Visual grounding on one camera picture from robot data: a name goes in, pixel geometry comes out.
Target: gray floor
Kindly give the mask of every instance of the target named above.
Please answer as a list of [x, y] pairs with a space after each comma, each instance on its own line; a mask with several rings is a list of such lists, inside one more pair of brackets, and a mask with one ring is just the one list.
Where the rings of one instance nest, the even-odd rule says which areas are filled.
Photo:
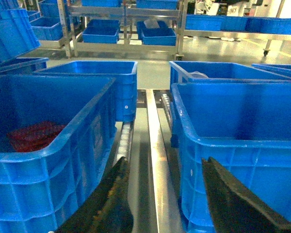
[[[235, 62], [250, 66], [252, 63], [291, 63], [291, 42], [272, 44], [269, 55], [263, 57], [263, 46], [266, 41], [254, 40], [228, 42], [220, 39], [194, 38], [185, 40], [185, 61]], [[64, 51], [36, 50], [26, 57], [49, 57], [48, 67], [74, 60], [134, 60], [138, 61], [138, 88], [169, 89], [170, 67], [168, 61], [172, 56], [162, 53], [150, 54], [106, 54], [80, 53], [80, 58], [67, 59]], [[164, 112], [159, 110], [160, 121], [165, 144], [170, 146], [170, 132]], [[151, 212], [151, 189], [148, 187], [149, 134], [147, 128], [146, 109], [137, 110], [134, 140], [131, 158], [131, 173], [129, 181], [129, 203], [135, 218], [134, 233], [154, 233], [153, 213]], [[179, 177], [174, 177], [175, 187], [178, 187]]]

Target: metal rack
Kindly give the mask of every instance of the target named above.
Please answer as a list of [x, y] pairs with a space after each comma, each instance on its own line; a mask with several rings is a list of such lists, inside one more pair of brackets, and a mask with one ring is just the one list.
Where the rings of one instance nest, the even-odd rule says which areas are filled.
[[[278, 10], [277, 17], [279, 17], [281, 9], [283, 7], [285, 0], [282, 0], [280, 8]], [[177, 60], [182, 60], [184, 57], [183, 54], [183, 40], [185, 35], [189, 36], [214, 36], [214, 37], [229, 37], [229, 38], [239, 38], [239, 39], [267, 39], [267, 45], [264, 49], [264, 56], [270, 51], [271, 40], [282, 40], [282, 41], [291, 41], [291, 35], [281, 35], [281, 34], [266, 34], [266, 33], [246, 33], [246, 32], [223, 32], [223, 31], [195, 31], [195, 30], [186, 30], [186, 16], [188, 12], [188, 0], [183, 0], [180, 3], [183, 7], [183, 15], [181, 21], [181, 27], [176, 30], [178, 34], [178, 52]]]
[[177, 46], [159, 45], [134, 45], [132, 39], [133, 25], [136, 21], [146, 20], [155, 17], [163, 20], [178, 21], [181, 16], [180, 10], [159, 10], [159, 9], [140, 9], [135, 8], [135, 4], [123, 0], [121, 7], [85, 7], [79, 2], [68, 7], [70, 17], [90, 17], [104, 19], [118, 19], [123, 22], [123, 44], [101, 44], [83, 43], [82, 34], [72, 36], [74, 54], [77, 57], [79, 51], [91, 52], [149, 52], [160, 51], [175, 55], [178, 51]]

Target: white object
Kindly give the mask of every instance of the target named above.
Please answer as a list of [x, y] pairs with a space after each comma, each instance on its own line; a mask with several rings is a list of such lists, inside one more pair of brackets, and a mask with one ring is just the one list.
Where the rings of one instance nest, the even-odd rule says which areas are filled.
[[195, 72], [192, 72], [190, 73], [194, 78], [199, 78], [199, 79], [208, 79], [209, 77], [206, 75], [206, 74], [203, 74], [201, 72], [198, 72], [198, 71], [195, 71]]
[[160, 28], [159, 23], [155, 19], [147, 19], [144, 23], [146, 28]]

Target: blue plastic bin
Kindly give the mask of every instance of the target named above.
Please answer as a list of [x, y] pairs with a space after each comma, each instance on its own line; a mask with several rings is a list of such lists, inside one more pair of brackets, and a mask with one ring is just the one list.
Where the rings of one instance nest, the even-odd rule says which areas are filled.
[[[164, 21], [157, 21], [160, 28], [168, 28], [168, 25]], [[146, 25], [144, 21], [139, 21], [136, 24], [137, 26], [137, 34], [138, 34], [138, 40], [142, 40], [142, 29], [146, 29]]]
[[83, 6], [120, 7], [120, 0], [81, 0]]
[[12, 10], [19, 8], [17, 0], [0, 0], [0, 10]]
[[0, 63], [39, 46], [25, 9], [0, 11]]
[[225, 17], [187, 15], [186, 29], [199, 31], [220, 31]]
[[64, 75], [116, 78], [116, 121], [130, 122], [136, 117], [137, 62], [74, 61], [37, 72], [39, 75]]
[[201, 158], [214, 157], [291, 221], [291, 84], [173, 84], [181, 112], [182, 211], [189, 232], [214, 232]]
[[267, 70], [276, 74], [291, 77], [291, 65], [252, 64], [252, 66], [258, 69], [263, 69], [263, 70]]
[[[57, 0], [44, 0], [39, 2], [40, 11], [44, 17], [52, 17], [58, 18], [59, 17], [59, 10]], [[65, 11], [68, 14], [68, 7], [65, 4]]]
[[[100, 182], [115, 135], [115, 79], [0, 76], [0, 233], [55, 231]], [[46, 148], [15, 153], [6, 134], [67, 125]]]
[[39, 40], [59, 40], [63, 35], [63, 28], [56, 18], [41, 17], [31, 22], [32, 29]]
[[137, 8], [175, 10], [178, 0], [137, 0]]
[[250, 33], [260, 33], [263, 17], [249, 17], [246, 25], [246, 31]]
[[116, 44], [119, 40], [118, 28], [87, 27], [83, 31], [84, 43]]
[[260, 32], [291, 35], [291, 18], [263, 18]]
[[243, 32], [246, 30], [248, 17], [226, 16], [221, 25], [222, 31]]
[[234, 80], [242, 82], [258, 80], [288, 80], [291, 77], [274, 74], [265, 70], [247, 67], [237, 63], [226, 62], [169, 62], [170, 87], [173, 83], [209, 82], [227, 83]]
[[27, 14], [29, 16], [29, 22], [41, 17], [41, 13], [39, 11], [27, 11]]
[[0, 66], [0, 75], [31, 74], [47, 67], [48, 58], [16, 58]]
[[120, 28], [119, 20], [107, 20], [107, 19], [92, 19], [88, 24], [88, 27], [98, 28]]
[[176, 33], [171, 28], [142, 29], [142, 43], [144, 45], [176, 45]]

